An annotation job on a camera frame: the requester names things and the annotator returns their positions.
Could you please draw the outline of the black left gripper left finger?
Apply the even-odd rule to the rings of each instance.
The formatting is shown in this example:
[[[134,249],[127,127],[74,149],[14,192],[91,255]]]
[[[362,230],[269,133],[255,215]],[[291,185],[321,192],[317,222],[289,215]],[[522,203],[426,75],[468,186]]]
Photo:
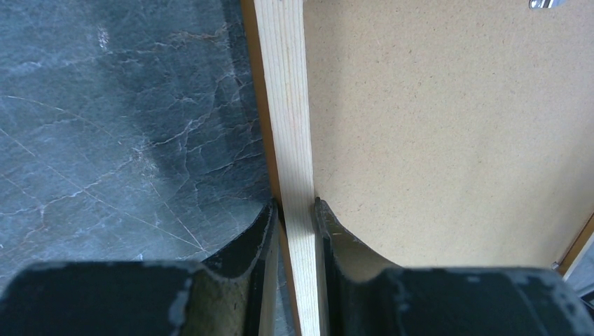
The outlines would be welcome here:
[[[278,205],[202,260],[39,262],[1,295],[2,335],[269,335]]]

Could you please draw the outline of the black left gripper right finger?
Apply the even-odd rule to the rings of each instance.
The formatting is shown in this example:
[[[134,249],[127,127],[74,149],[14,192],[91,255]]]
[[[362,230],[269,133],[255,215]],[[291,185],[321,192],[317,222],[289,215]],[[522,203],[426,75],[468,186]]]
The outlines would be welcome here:
[[[329,335],[592,335],[593,310],[550,269],[401,267],[315,201]]]

